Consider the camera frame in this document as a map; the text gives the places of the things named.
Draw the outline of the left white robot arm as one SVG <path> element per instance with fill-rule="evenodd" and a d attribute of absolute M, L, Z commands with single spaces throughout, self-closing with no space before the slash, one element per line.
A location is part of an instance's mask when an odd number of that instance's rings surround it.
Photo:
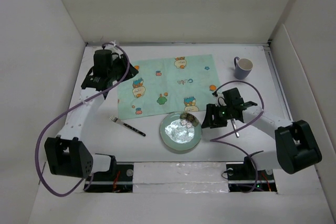
<path fill-rule="evenodd" d="M 93 66 L 81 85 L 78 107 L 70 112 L 57 136 L 45 141 L 47 161 L 53 175 L 87 178 L 99 172 L 105 180 L 115 178 L 115 157 L 93 154 L 88 150 L 91 140 L 86 136 L 86 131 L 108 92 L 137 74 L 138 71 L 120 47 L 95 51 Z"/>

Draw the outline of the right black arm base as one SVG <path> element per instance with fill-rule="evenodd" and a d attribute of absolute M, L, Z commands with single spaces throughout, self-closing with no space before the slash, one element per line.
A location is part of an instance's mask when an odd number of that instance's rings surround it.
<path fill-rule="evenodd" d="M 230 193 L 277 192 L 274 169 L 278 169 L 275 152 L 258 151 L 240 162 L 227 162 L 221 177 Z"/>

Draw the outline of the green cartoon print cloth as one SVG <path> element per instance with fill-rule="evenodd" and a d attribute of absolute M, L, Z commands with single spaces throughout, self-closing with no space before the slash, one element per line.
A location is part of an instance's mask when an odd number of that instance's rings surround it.
<path fill-rule="evenodd" d="M 139 60 L 132 65 L 138 74 L 118 86 L 122 120 L 204 111 L 219 86 L 212 55 Z"/>

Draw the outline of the green floral plate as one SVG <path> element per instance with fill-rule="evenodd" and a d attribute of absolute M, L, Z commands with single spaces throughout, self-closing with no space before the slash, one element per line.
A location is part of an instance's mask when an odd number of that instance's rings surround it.
<path fill-rule="evenodd" d="M 173 112 L 160 125 L 163 143 L 175 152 L 188 152 L 195 148 L 202 138 L 202 128 L 196 116 L 188 112 Z"/>

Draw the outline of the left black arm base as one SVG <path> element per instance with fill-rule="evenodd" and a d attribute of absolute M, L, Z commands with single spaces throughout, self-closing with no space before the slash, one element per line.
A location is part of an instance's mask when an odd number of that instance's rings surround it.
<path fill-rule="evenodd" d="M 109 161 L 105 171 L 93 172 L 83 186 L 87 193 L 132 193 L 134 164 L 117 162 L 113 155 L 97 155 L 102 157 L 104 164 Z"/>

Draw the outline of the lavender mug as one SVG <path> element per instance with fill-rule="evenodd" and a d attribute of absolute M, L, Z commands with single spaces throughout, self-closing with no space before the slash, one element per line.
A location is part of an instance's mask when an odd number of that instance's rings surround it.
<path fill-rule="evenodd" d="M 234 77 L 238 80 L 244 80 L 248 77 L 254 65 L 249 59 L 235 57 L 234 66 Z"/>

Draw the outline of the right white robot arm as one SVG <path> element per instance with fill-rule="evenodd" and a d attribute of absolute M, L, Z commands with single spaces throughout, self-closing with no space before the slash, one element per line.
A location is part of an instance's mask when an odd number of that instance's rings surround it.
<path fill-rule="evenodd" d="M 243 173 L 254 179 L 262 170 L 282 169 L 294 174 L 322 161 L 322 154 L 308 122 L 282 119 L 265 112 L 257 103 L 245 102 L 237 88 L 223 92 L 225 105 L 208 104 L 202 128 L 226 127 L 229 120 L 253 126 L 275 141 L 274 151 L 252 156 Z"/>

